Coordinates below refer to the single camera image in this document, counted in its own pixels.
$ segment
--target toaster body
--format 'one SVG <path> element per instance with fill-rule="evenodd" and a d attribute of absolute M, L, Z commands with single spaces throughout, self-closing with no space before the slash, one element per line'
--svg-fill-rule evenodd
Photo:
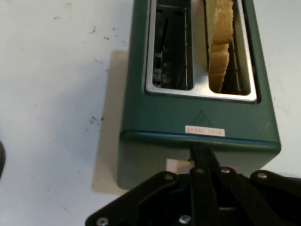
<path fill-rule="evenodd" d="M 205 3 L 135 0 L 119 134 L 118 185 L 131 189 L 192 144 L 246 176 L 281 150 L 252 0 L 234 0 L 221 93 L 210 89 Z"/>

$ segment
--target dark spot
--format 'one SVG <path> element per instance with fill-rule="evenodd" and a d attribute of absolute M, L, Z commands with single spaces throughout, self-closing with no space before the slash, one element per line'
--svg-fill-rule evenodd
<path fill-rule="evenodd" d="M 121 42 L 125 47 L 127 46 L 127 43 L 125 41 Z"/>
<path fill-rule="evenodd" d="M 91 32 L 89 32 L 89 34 L 93 34 L 93 33 L 95 33 L 96 32 L 96 26 L 93 26 L 93 30 L 91 31 Z"/>

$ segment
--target metal slot frame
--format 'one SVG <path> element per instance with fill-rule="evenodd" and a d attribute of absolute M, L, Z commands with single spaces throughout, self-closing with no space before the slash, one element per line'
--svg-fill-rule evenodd
<path fill-rule="evenodd" d="M 233 43 L 235 50 L 235 76 L 239 77 L 238 94 L 215 93 L 209 88 L 206 25 L 205 25 L 205 5 L 200 1 L 201 10 L 197 15 L 191 16 L 192 21 L 192 62 L 193 62 L 193 88 L 190 90 L 159 88 L 153 84 L 153 61 L 155 43 L 155 24 L 157 0 L 150 0 L 150 19 L 148 53 L 146 63 L 146 83 L 145 90 L 150 94 L 176 95 L 186 97 L 203 97 L 220 100 L 232 100 L 243 102 L 255 102 L 257 100 L 255 82 L 253 77 L 252 62 L 249 52 L 244 12 L 241 0 L 234 0 L 234 35 Z"/>

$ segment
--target black object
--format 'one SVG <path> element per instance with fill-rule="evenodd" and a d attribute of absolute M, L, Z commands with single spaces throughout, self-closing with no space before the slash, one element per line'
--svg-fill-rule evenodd
<path fill-rule="evenodd" d="M 5 164 L 5 150 L 3 144 L 0 141 L 0 178 L 3 172 L 4 164 Z"/>
<path fill-rule="evenodd" d="M 259 170 L 250 178 L 192 147 L 189 174 L 160 172 L 86 220 L 86 226 L 298 226 L 301 181 Z"/>

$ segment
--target toaster slot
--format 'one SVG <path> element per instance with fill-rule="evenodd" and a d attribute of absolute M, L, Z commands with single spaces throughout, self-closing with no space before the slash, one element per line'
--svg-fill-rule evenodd
<path fill-rule="evenodd" d="M 193 88 L 190 1 L 158 0 L 152 82 L 157 88 Z"/>
<path fill-rule="evenodd" d="M 150 0 L 145 90 L 149 94 L 257 100 L 244 12 L 234 0 L 230 61 L 220 93 L 210 89 L 205 0 L 197 12 L 191 0 Z"/>

